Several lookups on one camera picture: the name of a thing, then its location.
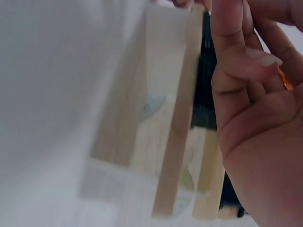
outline knuckle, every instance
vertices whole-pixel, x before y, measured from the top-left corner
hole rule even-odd
[[[298,51],[292,44],[288,44],[285,48],[282,49],[280,56],[283,61],[291,61],[296,55]]]

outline light wood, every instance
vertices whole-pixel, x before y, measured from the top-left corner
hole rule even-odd
[[[157,217],[171,217],[174,211],[187,135],[192,117],[204,10],[203,5],[194,4],[188,25],[187,48],[153,207],[153,216]]]
[[[199,220],[215,220],[218,216],[225,169],[222,154],[217,145],[215,131],[208,131],[202,159],[199,192],[197,193],[193,217]]]
[[[146,16],[122,59],[91,157],[129,167],[146,94]]]
[[[218,219],[229,220],[238,218],[239,208],[236,207],[223,207],[219,209]]]

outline blurry object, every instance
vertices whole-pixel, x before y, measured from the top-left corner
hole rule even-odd
[[[148,91],[144,104],[144,110],[142,115],[142,121],[152,117],[165,102],[165,96],[156,92]]]
[[[279,69],[278,75],[279,75],[279,77],[281,78],[281,80],[283,81],[283,83],[284,83],[285,87],[287,88],[287,90],[293,91],[293,90],[294,90],[293,85],[292,85],[291,82],[288,80],[288,78],[286,77],[286,75],[283,73],[282,70]]]

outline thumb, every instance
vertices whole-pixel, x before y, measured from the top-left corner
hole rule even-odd
[[[262,82],[277,76],[281,64],[276,56],[246,46],[233,46],[221,52],[212,79],[219,133],[231,119],[250,106],[247,82]]]
[[[218,67],[224,72],[213,76],[213,90],[231,92],[241,89],[247,81],[264,82],[277,76],[283,64],[278,57],[246,46],[233,46],[224,50]]]

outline white wall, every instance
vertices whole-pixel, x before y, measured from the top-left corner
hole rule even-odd
[[[84,201],[79,188],[98,113],[146,2],[0,1],[1,227],[116,222],[115,204]]]

